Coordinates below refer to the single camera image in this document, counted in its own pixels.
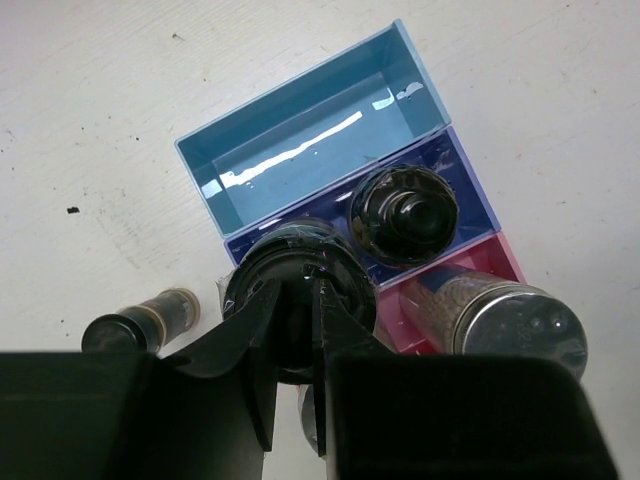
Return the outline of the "small black-lid pepper bottle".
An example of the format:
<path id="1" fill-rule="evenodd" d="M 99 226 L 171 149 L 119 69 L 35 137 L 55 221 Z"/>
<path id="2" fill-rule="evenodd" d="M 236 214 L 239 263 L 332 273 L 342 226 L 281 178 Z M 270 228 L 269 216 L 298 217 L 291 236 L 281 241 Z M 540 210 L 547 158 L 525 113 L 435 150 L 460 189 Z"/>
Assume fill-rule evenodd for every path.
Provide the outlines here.
<path id="1" fill-rule="evenodd" d="M 190 330 L 200 314 L 200 303 L 193 292 L 168 289 L 152 299 L 97 317 L 84 331 L 81 350 L 157 354 Z"/>

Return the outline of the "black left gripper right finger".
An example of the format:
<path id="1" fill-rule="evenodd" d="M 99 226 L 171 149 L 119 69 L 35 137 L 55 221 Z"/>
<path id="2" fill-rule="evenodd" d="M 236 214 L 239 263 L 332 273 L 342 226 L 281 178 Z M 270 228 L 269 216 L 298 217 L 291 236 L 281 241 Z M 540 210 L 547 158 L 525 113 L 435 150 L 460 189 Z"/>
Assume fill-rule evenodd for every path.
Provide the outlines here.
<path id="1" fill-rule="evenodd" d="M 331 479 L 614 479 L 580 384 L 535 358 L 388 350 L 313 286 L 317 449 Z"/>

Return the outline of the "silver-lid shaker bottle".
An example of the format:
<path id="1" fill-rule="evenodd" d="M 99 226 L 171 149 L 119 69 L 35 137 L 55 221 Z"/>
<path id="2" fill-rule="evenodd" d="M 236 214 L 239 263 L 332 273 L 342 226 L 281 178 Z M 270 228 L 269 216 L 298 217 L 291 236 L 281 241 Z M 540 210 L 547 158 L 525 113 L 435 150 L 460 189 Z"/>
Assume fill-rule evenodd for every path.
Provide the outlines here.
<path id="1" fill-rule="evenodd" d="M 305 439 L 315 453 L 318 452 L 318 435 L 315 418 L 314 390 L 312 385 L 298 385 L 298 413 Z"/>
<path id="2" fill-rule="evenodd" d="M 546 291 L 519 282 L 494 283 L 465 306 L 447 351 L 553 360 L 581 379 L 588 342 L 579 318 Z"/>

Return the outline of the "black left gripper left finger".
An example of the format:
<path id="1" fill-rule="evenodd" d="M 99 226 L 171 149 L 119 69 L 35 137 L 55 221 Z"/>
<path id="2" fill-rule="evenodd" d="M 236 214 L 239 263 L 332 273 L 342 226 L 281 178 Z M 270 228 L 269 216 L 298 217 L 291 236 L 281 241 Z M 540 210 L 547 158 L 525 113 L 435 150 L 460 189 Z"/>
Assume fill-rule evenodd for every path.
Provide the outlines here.
<path id="1" fill-rule="evenodd" d="M 270 353 L 282 293 L 266 282 L 166 358 L 5 353 L 5 479 L 258 479 L 274 430 Z"/>

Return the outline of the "black-cap spice jar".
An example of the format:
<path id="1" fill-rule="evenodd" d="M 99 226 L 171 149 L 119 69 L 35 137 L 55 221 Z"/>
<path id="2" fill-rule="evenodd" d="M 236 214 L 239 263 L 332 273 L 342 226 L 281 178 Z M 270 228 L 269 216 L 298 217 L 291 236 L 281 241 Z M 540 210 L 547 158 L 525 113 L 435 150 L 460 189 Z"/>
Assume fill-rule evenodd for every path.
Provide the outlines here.
<path id="1" fill-rule="evenodd" d="M 228 279 L 221 298 L 223 318 L 229 319 L 272 279 L 282 283 L 285 302 L 276 347 L 280 382 L 312 382 L 312 289 L 317 280 L 330 281 L 347 313 L 374 330 L 374 282 L 355 249 L 330 223 L 299 218 L 261 236 Z"/>
<path id="2" fill-rule="evenodd" d="M 393 165 L 353 190 L 347 220 L 358 248 L 396 269 L 426 264 L 452 243 L 459 205 L 449 183 L 432 170 Z"/>

